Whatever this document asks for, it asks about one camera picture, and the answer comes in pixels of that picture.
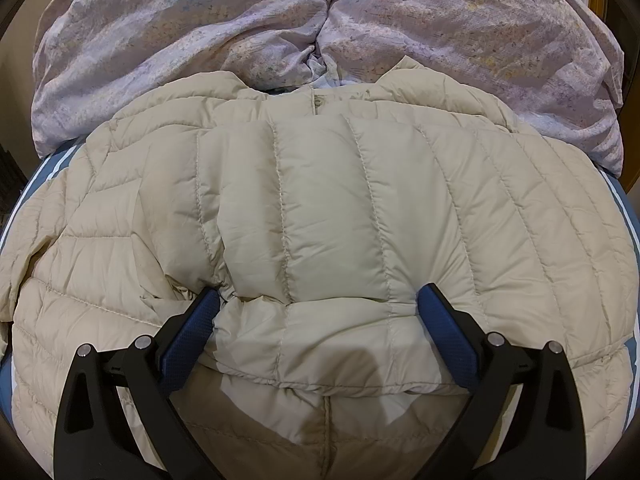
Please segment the beige quilted down jacket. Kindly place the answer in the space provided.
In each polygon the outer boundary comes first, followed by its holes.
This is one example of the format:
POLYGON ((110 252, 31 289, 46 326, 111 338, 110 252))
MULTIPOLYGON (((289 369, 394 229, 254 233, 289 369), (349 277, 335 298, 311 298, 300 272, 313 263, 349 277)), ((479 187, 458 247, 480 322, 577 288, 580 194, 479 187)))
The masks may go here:
POLYGON ((1 252, 17 437, 45 471, 81 344, 222 307, 175 396, 233 479, 408 479, 468 397, 416 313, 562 344, 595 470, 637 405, 638 231, 583 151, 404 58, 270 96, 227 72, 145 93, 38 174, 1 252))

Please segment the blue white striped bed sheet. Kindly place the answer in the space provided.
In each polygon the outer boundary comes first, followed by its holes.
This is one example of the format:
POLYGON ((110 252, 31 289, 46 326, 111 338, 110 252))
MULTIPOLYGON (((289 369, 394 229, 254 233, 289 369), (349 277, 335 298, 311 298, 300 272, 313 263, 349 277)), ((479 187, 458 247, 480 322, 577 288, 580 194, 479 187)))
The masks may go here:
POLYGON ((24 205, 26 200, 28 200, 29 197, 32 196, 32 194, 34 194, 38 190, 38 188, 43 185, 44 182, 52 180, 63 169, 68 167, 73 156, 85 144, 86 139, 86 136, 80 136, 77 139, 67 141, 53 154, 43 159, 35 173, 30 177, 25 187, 22 189, 21 195, 17 199, 16 204, 11 210, 9 217, 2 222, 1 246, 4 246, 6 237, 8 236, 9 230, 11 229, 11 226, 18 211, 21 209, 21 206, 24 205))

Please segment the lilac floral duvet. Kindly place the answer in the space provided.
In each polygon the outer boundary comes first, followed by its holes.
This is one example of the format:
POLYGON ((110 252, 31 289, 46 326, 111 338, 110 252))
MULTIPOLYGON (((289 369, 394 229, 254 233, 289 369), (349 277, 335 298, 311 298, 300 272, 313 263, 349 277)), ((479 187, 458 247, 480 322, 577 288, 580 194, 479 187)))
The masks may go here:
POLYGON ((622 171, 624 55, 582 0, 52 0, 32 57, 32 140, 46 156, 201 72, 279 92, 373 82, 405 56, 622 171))

